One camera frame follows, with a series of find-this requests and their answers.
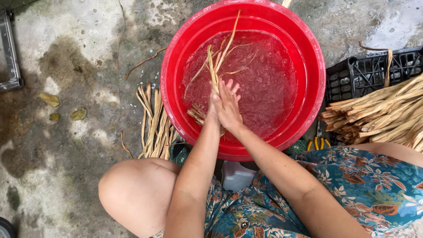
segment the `black plastic crate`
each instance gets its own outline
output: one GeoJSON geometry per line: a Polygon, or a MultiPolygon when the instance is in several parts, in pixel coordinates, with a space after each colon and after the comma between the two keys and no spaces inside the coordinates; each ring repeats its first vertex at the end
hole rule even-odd
{"type": "MultiPolygon", "coordinates": [[[[383,88],[385,84],[387,51],[352,56],[326,69],[326,106],[351,98],[365,96],[383,88]]],[[[421,74],[423,71],[423,46],[395,50],[389,68],[389,85],[395,85],[421,74]]],[[[329,132],[332,145],[341,142],[338,134],[329,132]]]]}

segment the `crack in concrete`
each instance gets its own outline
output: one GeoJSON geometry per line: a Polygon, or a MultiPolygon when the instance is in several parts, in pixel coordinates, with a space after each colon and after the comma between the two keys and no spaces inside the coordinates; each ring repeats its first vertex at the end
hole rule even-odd
{"type": "MultiPolygon", "coordinates": [[[[125,12],[124,12],[124,7],[122,6],[122,3],[120,0],[118,0],[119,5],[121,6],[121,10],[122,10],[122,15],[124,17],[124,30],[122,31],[122,37],[121,40],[119,41],[119,45],[118,45],[118,75],[120,75],[120,69],[119,69],[119,55],[120,55],[120,50],[121,50],[121,44],[122,41],[125,37],[125,30],[126,30],[126,18],[125,18],[125,12]]],[[[121,80],[122,78],[119,77],[119,118],[118,118],[118,122],[116,123],[116,134],[118,133],[118,126],[119,126],[119,121],[121,119],[121,115],[122,115],[122,102],[121,102],[121,80]]]]}
{"type": "Polygon", "coordinates": [[[120,0],[118,0],[118,2],[119,2],[119,5],[121,6],[122,15],[123,15],[123,17],[124,17],[124,30],[122,31],[122,37],[121,37],[121,40],[119,41],[119,45],[118,45],[118,73],[119,73],[119,51],[120,51],[120,48],[121,48],[122,41],[123,41],[123,39],[124,39],[124,37],[125,37],[125,30],[126,30],[126,18],[125,18],[124,7],[122,6],[122,4],[121,4],[121,1],[120,1],[120,0]]]}

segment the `wheel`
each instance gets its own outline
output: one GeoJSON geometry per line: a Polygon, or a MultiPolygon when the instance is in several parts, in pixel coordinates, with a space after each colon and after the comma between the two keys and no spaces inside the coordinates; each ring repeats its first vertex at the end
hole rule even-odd
{"type": "Polygon", "coordinates": [[[0,238],[16,238],[12,224],[3,217],[0,217],[0,238]]]}

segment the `red plastic basin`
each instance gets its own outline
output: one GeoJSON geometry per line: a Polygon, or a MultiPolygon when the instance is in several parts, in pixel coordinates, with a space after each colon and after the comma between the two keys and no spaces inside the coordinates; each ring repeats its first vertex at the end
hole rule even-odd
{"type": "MultiPolygon", "coordinates": [[[[189,18],[173,37],[162,63],[160,87],[163,104],[177,131],[194,145],[201,127],[196,125],[183,105],[184,89],[180,85],[184,65],[207,39],[218,32],[233,29],[238,9],[242,12],[237,30],[265,31],[290,46],[287,49],[296,70],[297,96],[285,121],[266,138],[270,145],[284,150],[298,140],[315,119],[324,96],[326,71],[320,46],[308,26],[293,12],[274,2],[223,0],[189,18]]],[[[252,160],[243,146],[222,141],[217,156],[229,161],[252,160]]]]}

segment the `woman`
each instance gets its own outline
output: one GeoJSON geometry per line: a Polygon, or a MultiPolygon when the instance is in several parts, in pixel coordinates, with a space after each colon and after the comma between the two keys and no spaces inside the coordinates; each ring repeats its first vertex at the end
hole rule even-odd
{"type": "Polygon", "coordinates": [[[105,210],[140,238],[377,237],[423,212],[423,157],[398,144],[331,147],[290,158],[242,124],[239,84],[219,82],[184,166],[123,161],[99,183],[105,210]],[[225,191],[213,176],[220,126],[261,169],[225,191]]]}

